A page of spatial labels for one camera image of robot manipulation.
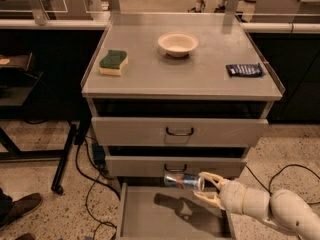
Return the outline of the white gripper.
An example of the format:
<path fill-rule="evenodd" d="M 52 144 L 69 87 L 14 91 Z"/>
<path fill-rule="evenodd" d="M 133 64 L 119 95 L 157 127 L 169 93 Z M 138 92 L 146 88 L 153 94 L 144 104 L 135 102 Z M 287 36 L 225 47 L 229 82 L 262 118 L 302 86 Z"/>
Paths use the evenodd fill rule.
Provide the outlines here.
<path fill-rule="evenodd" d="M 221 210 L 225 208 L 231 213 L 243 213 L 243 203 L 247 192 L 246 186 L 237 181 L 228 181 L 220 175 L 209 172 L 201 172 L 199 176 L 221 190 L 219 195 L 216 192 L 195 192 L 194 195 L 197 198 Z"/>

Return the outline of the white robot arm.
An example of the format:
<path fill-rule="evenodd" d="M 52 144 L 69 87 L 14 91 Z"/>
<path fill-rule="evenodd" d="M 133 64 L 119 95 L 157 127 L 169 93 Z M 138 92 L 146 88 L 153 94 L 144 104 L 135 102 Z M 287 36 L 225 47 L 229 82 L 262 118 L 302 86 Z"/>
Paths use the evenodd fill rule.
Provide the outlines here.
<path fill-rule="evenodd" d="M 194 192 L 207 204 L 229 213 L 252 217 L 285 234 L 299 235 L 305 240 L 320 240 L 320 217 L 296 193 L 280 189 L 269 194 L 217 174 L 201 172 L 199 176 L 219 190 L 218 193 L 205 192 L 201 186 Z"/>

